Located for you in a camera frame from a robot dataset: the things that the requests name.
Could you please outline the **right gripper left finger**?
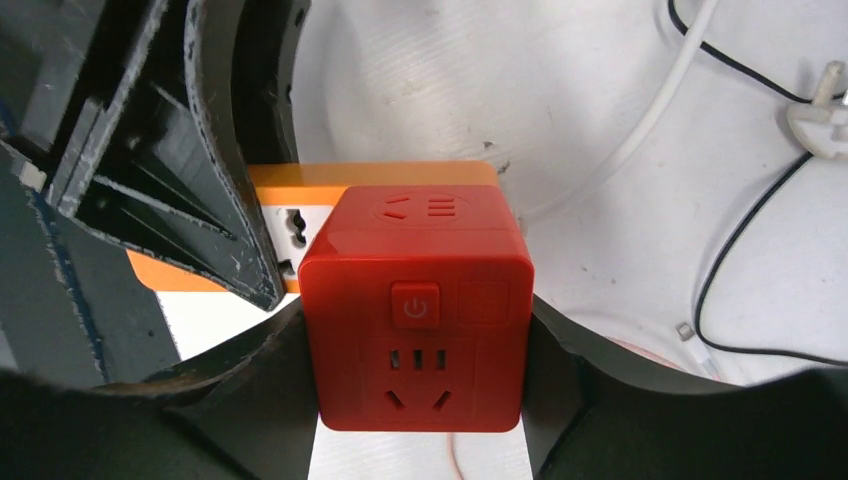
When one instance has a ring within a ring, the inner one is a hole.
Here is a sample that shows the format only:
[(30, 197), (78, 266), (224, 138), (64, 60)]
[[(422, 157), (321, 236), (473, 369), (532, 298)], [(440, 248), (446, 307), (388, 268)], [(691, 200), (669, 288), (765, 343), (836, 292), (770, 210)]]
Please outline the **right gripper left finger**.
[(141, 383), (1, 374), (5, 479), (304, 479), (318, 405), (299, 301)]

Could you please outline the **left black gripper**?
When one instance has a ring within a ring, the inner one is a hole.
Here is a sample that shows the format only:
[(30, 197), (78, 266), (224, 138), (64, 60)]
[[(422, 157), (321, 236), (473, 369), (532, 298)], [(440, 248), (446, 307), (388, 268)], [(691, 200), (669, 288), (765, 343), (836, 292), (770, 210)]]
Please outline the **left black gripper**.
[(250, 168), (298, 160), (291, 88), (309, 9), (2, 3), (3, 367), (89, 387), (178, 361), (119, 247), (263, 310), (281, 302)]

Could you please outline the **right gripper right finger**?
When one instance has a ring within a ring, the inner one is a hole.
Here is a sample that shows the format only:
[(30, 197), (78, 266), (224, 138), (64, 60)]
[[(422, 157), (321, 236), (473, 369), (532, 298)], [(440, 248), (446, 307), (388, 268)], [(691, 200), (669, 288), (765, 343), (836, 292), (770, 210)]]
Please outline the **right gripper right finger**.
[(738, 387), (533, 302), (522, 422), (537, 479), (843, 479), (847, 373)]

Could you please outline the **orange power strip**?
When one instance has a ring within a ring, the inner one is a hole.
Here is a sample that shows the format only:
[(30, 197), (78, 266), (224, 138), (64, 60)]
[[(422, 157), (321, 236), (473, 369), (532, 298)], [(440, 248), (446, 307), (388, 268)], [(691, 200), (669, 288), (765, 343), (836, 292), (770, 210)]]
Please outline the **orange power strip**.
[(350, 186), (498, 183), (495, 168), (480, 160), (257, 165), (249, 172), (277, 258), (291, 261), (295, 268), (306, 248), (295, 241), (289, 215), (298, 210), (310, 236)]

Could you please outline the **red cube plug adapter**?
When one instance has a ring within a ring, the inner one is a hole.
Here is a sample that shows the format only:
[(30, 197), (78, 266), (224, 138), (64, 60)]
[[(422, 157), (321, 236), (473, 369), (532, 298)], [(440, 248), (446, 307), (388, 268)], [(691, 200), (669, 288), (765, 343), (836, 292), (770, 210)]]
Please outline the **red cube plug adapter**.
[(298, 280), (328, 428), (517, 425), (534, 267), (497, 186), (351, 187)]

